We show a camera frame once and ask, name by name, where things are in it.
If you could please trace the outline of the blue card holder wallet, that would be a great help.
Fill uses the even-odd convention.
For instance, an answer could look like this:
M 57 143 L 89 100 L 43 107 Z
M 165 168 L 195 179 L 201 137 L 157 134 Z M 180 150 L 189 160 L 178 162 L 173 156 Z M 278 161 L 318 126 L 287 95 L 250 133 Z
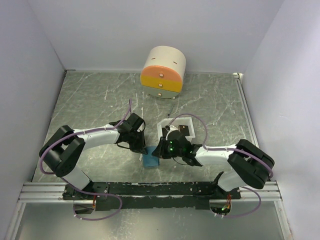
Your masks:
M 144 168 L 153 168 L 159 166 L 159 158 L 152 155 L 155 149 L 156 146 L 148 146 L 146 148 L 148 154 L 142 155 L 142 164 Z

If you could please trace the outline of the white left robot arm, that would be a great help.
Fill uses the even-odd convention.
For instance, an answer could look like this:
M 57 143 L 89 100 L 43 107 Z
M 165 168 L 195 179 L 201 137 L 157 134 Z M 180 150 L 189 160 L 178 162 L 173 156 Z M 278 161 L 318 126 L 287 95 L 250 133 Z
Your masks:
M 75 187 L 81 199 L 89 199 L 94 192 L 94 182 L 77 166 L 82 152 L 102 145 L 121 147 L 120 143 L 126 143 L 131 152 L 146 155 L 145 127 L 145 120 L 135 113 L 97 128 L 76 130 L 63 125 L 39 151 L 39 168 L 43 172 L 45 163 L 51 170 L 50 175 Z

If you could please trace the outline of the white card tray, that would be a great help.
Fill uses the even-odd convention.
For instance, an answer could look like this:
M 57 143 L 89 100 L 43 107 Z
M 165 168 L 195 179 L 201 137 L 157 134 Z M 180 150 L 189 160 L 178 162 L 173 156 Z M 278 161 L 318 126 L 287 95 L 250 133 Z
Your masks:
M 173 123 L 171 123 L 171 120 L 173 120 L 173 118 L 164 118 L 157 123 L 158 140 L 160 140 L 160 137 L 166 137 L 168 131 L 165 130 L 165 126 L 174 126 L 189 142 L 196 137 L 191 117 L 178 117 L 173 121 Z

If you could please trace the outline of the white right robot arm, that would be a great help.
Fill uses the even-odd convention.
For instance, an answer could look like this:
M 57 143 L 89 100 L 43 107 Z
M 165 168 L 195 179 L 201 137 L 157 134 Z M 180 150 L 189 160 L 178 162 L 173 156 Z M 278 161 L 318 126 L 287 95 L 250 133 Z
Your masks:
M 261 190 L 272 175 L 275 161 L 246 139 L 230 146 L 204 147 L 191 143 L 179 130 L 170 130 L 152 152 L 160 159 L 181 158 L 187 165 L 226 165 L 229 171 L 220 172 L 208 190 L 199 190 L 200 198 L 223 199 L 239 187 L 250 186 Z

